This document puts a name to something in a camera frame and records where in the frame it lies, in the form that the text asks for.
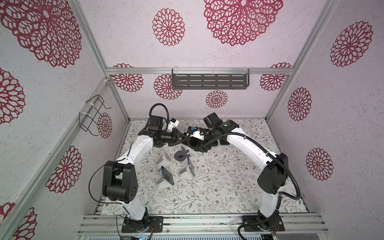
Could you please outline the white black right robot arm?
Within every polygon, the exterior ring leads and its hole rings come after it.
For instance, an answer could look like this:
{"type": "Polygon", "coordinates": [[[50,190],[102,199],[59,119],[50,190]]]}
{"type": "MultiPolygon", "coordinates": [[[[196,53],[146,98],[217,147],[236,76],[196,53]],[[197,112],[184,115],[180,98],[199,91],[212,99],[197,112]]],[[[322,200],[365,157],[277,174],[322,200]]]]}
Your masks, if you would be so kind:
{"type": "Polygon", "coordinates": [[[256,163],[261,173],[257,183],[262,190],[262,203],[258,215],[262,221],[274,218],[283,196],[296,199],[300,190],[288,167],[288,157],[264,148],[249,137],[234,121],[222,121],[216,113],[204,118],[207,128],[189,127],[187,146],[196,152],[209,151],[217,140],[237,147],[256,163]]]}

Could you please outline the blue edged phone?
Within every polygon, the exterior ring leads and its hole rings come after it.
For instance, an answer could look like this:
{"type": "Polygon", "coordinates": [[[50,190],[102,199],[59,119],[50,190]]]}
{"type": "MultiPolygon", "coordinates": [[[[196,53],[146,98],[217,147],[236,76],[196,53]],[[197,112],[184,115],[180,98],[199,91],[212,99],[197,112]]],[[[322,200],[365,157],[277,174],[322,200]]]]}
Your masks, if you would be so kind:
{"type": "Polygon", "coordinates": [[[230,143],[227,140],[220,139],[221,146],[228,146],[230,143]]]}

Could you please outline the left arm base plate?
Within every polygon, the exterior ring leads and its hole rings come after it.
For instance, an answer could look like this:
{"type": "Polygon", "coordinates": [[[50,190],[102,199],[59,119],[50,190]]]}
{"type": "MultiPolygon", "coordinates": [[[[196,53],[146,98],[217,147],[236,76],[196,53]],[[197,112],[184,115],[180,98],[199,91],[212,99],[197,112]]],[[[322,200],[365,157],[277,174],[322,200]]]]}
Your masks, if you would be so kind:
{"type": "Polygon", "coordinates": [[[144,216],[140,221],[124,218],[122,233],[161,233],[163,231],[164,217],[144,216]]]}

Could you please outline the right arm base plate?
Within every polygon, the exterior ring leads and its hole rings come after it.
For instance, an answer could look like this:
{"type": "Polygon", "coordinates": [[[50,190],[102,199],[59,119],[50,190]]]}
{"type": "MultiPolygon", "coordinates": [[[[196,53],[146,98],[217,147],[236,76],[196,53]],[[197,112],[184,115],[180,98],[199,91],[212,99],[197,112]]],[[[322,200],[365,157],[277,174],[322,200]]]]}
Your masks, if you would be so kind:
{"type": "Polygon", "coordinates": [[[262,223],[262,217],[256,215],[243,216],[242,221],[245,232],[283,232],[285,226],[283,220],[279,215],[274,216],[268,221],[262,223]]]}

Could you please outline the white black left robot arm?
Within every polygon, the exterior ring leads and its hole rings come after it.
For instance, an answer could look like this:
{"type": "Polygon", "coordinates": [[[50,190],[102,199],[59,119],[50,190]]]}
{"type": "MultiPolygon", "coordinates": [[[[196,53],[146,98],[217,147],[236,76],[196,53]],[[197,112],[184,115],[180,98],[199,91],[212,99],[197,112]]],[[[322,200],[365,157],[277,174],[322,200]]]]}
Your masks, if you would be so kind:
{"type": "Polygon", "coordinates": [[[108,161],[104,166],[102,195],[122,205],[127,216],[124,223],[133,231],[145,232],[152,227],[148,209],[136,198],[138,178],[136,169],[141,160],[152,148],[164,145],[170,147],[184,143],[187,135],[177,129],[141,130],[130,149],[115,162],[108,161]]]}

